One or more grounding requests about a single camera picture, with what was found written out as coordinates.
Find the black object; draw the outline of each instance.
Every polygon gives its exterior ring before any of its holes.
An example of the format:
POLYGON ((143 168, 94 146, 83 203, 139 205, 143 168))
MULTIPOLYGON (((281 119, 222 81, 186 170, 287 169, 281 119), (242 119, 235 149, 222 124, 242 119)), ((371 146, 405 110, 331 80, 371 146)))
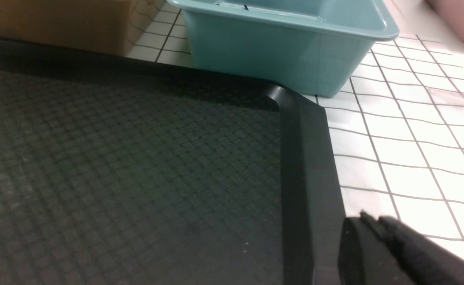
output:
POLYGON ((0 40, 0 285, 338 284, 343 218, 302 96, 0 40))
POLYGON ((464 260, 391 217, 343 222, 339 253, 347 285, 464 285, 464 260))

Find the crosshatch pattern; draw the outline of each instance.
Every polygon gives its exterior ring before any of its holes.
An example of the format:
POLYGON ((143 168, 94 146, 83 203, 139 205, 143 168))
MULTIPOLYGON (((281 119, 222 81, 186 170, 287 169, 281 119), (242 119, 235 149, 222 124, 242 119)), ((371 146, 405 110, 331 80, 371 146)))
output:
MULTIPOLYGON (((165 3, 129 57, 192 66, 165 3)), ((377 43, 326 108, 347 215, 391 215, 464 259, 464 68, 437 40, 377 43)))

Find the bin rim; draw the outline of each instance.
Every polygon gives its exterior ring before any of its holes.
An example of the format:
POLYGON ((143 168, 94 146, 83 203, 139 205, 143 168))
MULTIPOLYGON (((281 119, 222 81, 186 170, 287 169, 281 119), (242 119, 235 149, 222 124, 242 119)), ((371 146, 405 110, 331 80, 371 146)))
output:
POLYGON ((355 27, 346 27, 326 22, 311 21, 296 16, 281 14, 266 14, 261 11, 252 11, 246 9, 235 9, 226 6, 220 6, 211 3, 203 3, 196 0, 167 0, 169 4, 187 11, 197 11, 205 14, 237 18, 241 20, 261 22, 265 24, 279 25, 293 29, 304 29, 309 31, 323 32, 326 34, 338 34, 342 36, 353 36, 355 38, 364 38, 365 40, 375 40, 387 42, 397 38, 399 28, 392 18, 383 0, 370 0, 373 2, 375 12, 383 22, 381 29, 361 29, 355 27))

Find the teal plastic bin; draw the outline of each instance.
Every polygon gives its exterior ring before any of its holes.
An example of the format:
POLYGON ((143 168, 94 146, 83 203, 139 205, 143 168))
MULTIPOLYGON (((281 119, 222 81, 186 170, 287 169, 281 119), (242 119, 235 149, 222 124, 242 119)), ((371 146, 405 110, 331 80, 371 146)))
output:
POLYGON ((382 0, 167 0, 196 67, 334 96, 375 41, 399 29, 382 0))

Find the tray rim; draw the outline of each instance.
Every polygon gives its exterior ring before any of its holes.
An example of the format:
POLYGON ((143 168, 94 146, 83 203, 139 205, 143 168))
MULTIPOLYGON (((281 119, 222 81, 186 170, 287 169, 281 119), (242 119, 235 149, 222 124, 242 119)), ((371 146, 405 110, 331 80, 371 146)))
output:
POLYGON ((232 82, 274 100, 281 124, 283 284, 340 284, 337 259, 346 215, 323 107, 278 83, 244 76, 4 39, 0 39, 0 54, 76 68, 232 82))

